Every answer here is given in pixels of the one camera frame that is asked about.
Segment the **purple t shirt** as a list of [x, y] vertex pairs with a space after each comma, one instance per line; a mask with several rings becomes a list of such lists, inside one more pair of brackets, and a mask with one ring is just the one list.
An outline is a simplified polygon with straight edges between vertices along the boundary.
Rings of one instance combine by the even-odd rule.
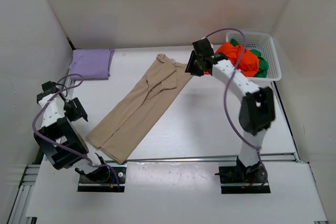
[[107, 80], [114, 49], [76, 49], [73, 51], [69, 66], [70, 79]]

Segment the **beige t shirt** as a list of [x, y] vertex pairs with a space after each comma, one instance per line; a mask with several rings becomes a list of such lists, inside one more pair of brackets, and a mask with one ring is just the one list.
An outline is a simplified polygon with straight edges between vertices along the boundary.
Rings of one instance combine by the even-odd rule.
[[86, 140], [122, 164], [191, 80], [186, 64], [158, 54], [134, 88], [91, 130]]

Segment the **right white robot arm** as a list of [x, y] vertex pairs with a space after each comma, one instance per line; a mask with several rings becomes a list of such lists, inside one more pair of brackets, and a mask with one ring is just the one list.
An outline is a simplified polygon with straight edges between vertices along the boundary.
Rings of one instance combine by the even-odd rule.
[[[203, 76], [208, 72], [225, 85], [224, 110], [229, 124], [242, 140], [236, 169], [244, 176], [255, 173], [261, 166], [260, 151], [267, 130], [275, 120], [274, 94], [270, 87], [260, 87], [235, 69], [222, 52], [215, 53], [207, 38], [193, 42], [193, 51], [186, 73]], [[240, 134], [228, 114], [227, 94], [231, 91], [240, 101], [238, 121], [243, 129]]]

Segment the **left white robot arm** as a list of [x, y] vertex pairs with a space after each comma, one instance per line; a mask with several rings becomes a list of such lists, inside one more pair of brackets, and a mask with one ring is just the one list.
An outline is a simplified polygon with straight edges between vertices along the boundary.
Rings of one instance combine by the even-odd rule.
[[41, 87], [43, 91], [37, 95], [37, 103], [41, 108], [46, 109], [43, 112], [41, 128], [34, 133], [34, 139], [47, 159], [57, 170], [72, 167], [75, 172], [92, 182], [106, 182], [110, 178], [110, 171], [107, 167], [99, 167], [105, 163], [101, 156], [97, 156], [93, 166], [90, 166], [86, 159], [55, 144], [57, 140], [64, 138], [62, 146], [81, 153], [85, 157], [88, 156], [89, 150], [86, 143], [72, 125], [73, 121], [81, 118], [88, 120], [87, 113], [79, 99], [67, 100], [61, 93], [52, 98], [60, 90], [55, 82], [45, 82]]

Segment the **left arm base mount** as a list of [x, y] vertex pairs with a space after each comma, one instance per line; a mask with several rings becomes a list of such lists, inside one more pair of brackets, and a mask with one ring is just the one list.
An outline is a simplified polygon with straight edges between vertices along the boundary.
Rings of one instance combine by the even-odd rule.
[[127, 165], [110, 164], [114, 174], [107, 168], [96, 173], [98, 179], [90, 180], [82, 172], [78, 180], [77, 191], [86, 193], [123, 193], [127, 177]]

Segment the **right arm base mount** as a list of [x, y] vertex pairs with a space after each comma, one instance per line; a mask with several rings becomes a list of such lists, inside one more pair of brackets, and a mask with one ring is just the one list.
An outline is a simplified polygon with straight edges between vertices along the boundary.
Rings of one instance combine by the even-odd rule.
[[223, 195], [271, 193], [268, 182], [265, 182], [265, 172], [262, 168], [244, 177], [238, 173], [235, 166], [220, 166], [215, 176], [219, 178]]

